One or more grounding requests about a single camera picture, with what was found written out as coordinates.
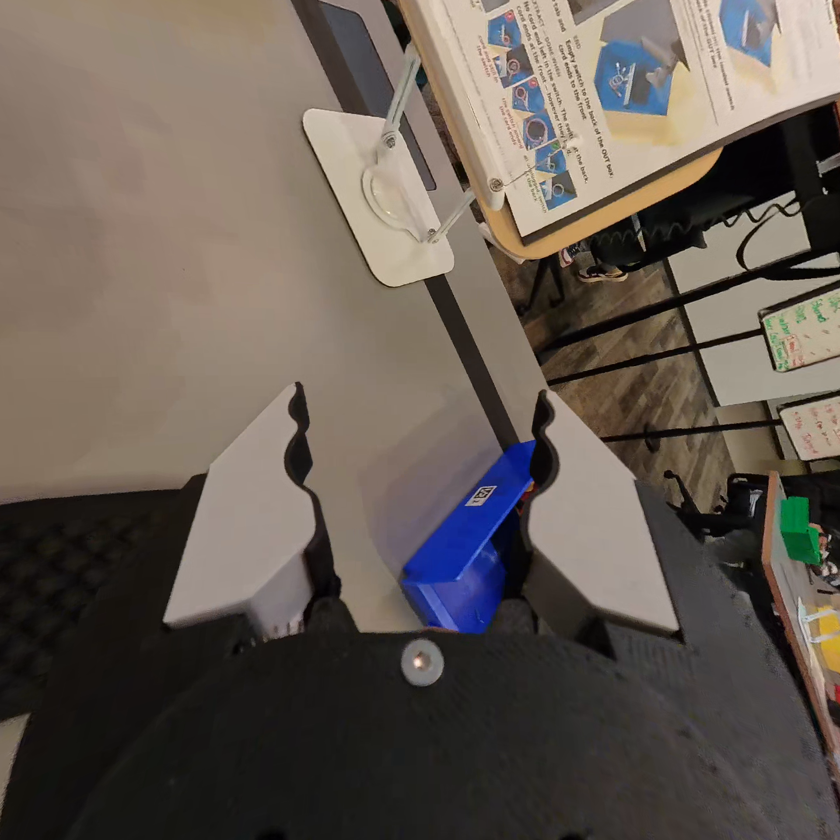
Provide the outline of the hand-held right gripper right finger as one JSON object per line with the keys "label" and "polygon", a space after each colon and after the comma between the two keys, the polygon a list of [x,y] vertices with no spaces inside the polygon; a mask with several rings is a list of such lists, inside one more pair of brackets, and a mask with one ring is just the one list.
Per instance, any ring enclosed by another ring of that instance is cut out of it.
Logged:
{"label": "hand-held right gripper right finger", "polygon": [[552,391],[535,406],[534,494],[522,514],[522,587],[562,637],[595,619],[660,636],[679,624],[632,472]]}

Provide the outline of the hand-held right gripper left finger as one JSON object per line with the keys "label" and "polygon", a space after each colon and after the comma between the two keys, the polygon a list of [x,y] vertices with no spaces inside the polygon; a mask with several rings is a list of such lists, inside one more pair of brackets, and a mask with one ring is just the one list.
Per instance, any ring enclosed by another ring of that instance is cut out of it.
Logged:
{"label": "hand-held right gripper left finger", "polygon": [[284,389],[206,473],[164,612],[170,628],[241,615],[257,632],[299,632],[340,596],[317,494],[302,383]]}

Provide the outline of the blue divided plastic bin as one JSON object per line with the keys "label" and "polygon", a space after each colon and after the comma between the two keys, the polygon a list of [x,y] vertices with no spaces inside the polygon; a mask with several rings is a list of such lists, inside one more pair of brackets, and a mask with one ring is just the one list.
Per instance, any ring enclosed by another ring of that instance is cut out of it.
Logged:
{"label": "blue divided plastic bin", "polygon": [[490,627],[533,488],[534,447],[530,440],[504,452],[404,566],[402,592],[424,626],[460,634]]}

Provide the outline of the black office chair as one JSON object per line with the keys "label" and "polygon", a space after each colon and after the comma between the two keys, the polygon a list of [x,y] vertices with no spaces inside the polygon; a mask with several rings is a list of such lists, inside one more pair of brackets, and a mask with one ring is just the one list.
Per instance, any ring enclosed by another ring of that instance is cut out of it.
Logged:
{"label": "black office chair", "polygon": [[679,505],[669,504],[678,519],[699,541],[721,538],[730,532],[758,532],[763,527],[770,480],[759,474],[730,474],[721,503],[711,512],[701,511],[683,480],[667,469],[663,477],[673,480],[681,495]]}

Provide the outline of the grey wood-edged table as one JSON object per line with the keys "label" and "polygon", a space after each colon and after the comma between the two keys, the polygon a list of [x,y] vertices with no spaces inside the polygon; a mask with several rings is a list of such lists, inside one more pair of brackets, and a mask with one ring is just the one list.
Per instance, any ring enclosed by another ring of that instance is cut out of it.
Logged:
{"label": "grey wood-edged table", "polygon": [[810,572],[805,564],[789,558],[780,528],[781,502],[786,495],[778,472],[771,471],[768,478],[761,564],[827,751],[833,762],[838,764],[839,672],[824,666],[819,652],[813,652],[805,641],[797,620],[799,600],[811,608],[830,606],[838,610],[838,594],[829,595],[828,586],[819,582],[816,574]]}

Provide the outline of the green plastic bin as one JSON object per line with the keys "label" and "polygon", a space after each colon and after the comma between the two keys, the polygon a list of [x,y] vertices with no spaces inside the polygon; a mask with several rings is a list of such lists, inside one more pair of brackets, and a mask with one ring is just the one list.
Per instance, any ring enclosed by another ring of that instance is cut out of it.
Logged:
{"label": "green plastic bin", "polygon": [[780,504],[780,532],[791,560],[813,566],[823,562],[822,532],[811,523],[809,500],[788,497]]}

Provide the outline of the black mesh pad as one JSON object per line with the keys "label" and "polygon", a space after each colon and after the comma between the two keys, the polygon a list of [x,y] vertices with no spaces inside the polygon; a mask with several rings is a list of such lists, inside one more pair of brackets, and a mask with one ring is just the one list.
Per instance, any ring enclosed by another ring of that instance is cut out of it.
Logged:
{"label": "black mesh pad", "polygon": [[1,721],[32,713],[52,660],[179,490],[1,506]]}

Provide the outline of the yellow plastic bin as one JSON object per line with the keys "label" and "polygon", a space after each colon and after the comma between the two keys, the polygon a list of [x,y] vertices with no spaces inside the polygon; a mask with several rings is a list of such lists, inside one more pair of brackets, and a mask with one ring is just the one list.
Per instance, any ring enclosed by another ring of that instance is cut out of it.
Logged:
{"label": "yellow plastic bin", "polygon": [[830,606],[811,608],[797,602],[797,620],[805,641],[818,651],[824,666],[839,672],[839,612]]}

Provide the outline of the whiteboard with green writing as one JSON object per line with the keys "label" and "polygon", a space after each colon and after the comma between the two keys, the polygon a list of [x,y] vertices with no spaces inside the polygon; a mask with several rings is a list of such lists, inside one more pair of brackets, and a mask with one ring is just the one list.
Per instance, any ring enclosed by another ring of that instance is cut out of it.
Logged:
{"label": "whiteboard with green writing", "polygon": [[839,356],[839,283],[806,292],[758,313],[773,370],[788,373]]}

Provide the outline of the instruction sheet on stand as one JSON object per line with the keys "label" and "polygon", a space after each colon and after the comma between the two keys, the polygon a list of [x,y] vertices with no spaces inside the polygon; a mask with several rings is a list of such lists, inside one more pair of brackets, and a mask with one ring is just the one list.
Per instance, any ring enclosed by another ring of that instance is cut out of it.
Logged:
{"label": "instruction sheet on stand", "polygon": [[541,259],[558,253],[562,248],[600,233],[625,218],[645,210],[677,194],[706,175],[717,162],[722,147],[704,154],[673,171],[639,187],[605,206],[591,210],[575,220],[565,220],[548,232],[522,238],[513,220],[509,205],[492,211],[481,199],[477,204],[489,229],[490,242],[509,257],[517,260]]}

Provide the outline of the printed instruction sheet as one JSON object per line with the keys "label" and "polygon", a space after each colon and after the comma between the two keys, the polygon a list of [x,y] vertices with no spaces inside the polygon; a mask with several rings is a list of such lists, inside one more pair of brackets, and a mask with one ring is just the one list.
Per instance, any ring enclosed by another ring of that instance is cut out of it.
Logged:
{"label": "printed instruction sheet", "polygon": [[838,97],[834,2],[418,2],[524,242]]}

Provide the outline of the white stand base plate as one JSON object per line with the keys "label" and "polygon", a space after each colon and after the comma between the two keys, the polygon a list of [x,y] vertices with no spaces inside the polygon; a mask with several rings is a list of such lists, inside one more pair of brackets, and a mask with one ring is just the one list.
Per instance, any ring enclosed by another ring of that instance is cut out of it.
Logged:
{"label": "white stand base plate", "polygon": [[[469,189],[455,210],[439,220],[401,133],[401,120],[419,67],[437,84],[435,97],[448,109],[447,124],[465,144]],[[477,198],[496,212],[506,186],[501,158],[480,127],[469,96],[466,66],[448,47],[409,45],[402,76],[386,117],[307,110],[302,127],[372,275],[390,288],[443,275],[455,257],[448,231]]]}

